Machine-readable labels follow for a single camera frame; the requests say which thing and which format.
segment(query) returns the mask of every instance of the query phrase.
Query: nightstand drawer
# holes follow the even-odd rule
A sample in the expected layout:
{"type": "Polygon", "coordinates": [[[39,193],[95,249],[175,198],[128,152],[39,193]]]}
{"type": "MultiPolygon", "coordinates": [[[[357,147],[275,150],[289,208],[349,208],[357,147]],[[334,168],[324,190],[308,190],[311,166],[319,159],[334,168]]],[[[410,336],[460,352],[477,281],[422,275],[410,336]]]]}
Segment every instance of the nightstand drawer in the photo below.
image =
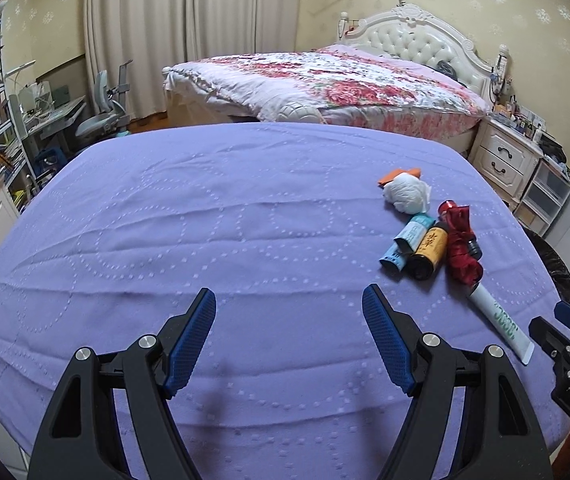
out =
{"type": "Polygon", "coordinates": [[[523,175],[511,167],[507,162],[498,158],[494,153],[481,147],[476,153],[474,167],[496,185],[505,189],[510,196],[516,196],[523,175]]]}
{"type": "Polygon", "coordinates": [[[525,172],[532,160],[532,154],[529,150],[519,146],[517,143],[508,142],[505,135],[502,135],[492,127],[488,128],[481,146],[520,173],[525,172]]]}

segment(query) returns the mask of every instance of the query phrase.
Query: curtain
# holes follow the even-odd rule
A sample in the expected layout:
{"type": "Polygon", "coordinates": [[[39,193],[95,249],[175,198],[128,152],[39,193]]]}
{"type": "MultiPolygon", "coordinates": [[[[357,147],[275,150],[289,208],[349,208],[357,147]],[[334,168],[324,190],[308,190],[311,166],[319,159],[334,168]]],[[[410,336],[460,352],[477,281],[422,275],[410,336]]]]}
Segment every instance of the curtain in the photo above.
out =
{"type": "Polygon", "coordinates": [[[90,81],[115,86],[129,59],[127,111],[166,110],[162,69],[188,60],[294,49],[299,0],[84,0],[90,81]]]}

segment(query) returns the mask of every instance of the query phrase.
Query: white nightstand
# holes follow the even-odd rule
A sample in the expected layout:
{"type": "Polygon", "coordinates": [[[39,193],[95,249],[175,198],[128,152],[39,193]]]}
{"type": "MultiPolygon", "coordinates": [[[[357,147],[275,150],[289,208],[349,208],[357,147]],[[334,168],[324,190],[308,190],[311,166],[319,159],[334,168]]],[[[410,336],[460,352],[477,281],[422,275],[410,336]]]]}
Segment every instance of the white nightstand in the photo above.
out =
{"type": "Polygon", "coordinates": [[[468,160],[515,211],[541,158],[543,152],[536,144],[487,118],[481,122],[468,160]]]}

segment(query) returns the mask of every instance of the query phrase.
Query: crumpled tissue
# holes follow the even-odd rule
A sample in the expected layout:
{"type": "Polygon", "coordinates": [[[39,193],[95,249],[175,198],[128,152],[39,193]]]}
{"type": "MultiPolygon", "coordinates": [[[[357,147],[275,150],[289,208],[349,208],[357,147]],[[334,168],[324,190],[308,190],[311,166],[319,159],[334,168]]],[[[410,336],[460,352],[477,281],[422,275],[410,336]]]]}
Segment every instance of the crumpled tissue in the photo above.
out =
{"type": "Polygon", "coordinates": [[[385,184],[383,197],[394,207],[407,213],[427,213],[430,208],[432,188],[409,173],[401,173],[392,182],[385,184]]]}

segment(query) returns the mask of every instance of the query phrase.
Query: yellow label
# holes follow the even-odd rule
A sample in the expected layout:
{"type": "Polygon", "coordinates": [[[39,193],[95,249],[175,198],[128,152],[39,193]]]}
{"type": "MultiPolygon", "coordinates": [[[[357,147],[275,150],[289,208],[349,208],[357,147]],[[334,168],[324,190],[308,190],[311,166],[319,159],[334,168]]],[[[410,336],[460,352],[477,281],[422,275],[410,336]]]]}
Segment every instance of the yellow label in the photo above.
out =
{"type": "Polygon", "coordinates": [[[425,256],[436,267],[445,255],[446,250],[447,232],[440,227],[433,227],[427,232],[415,254],[425,256]]]}

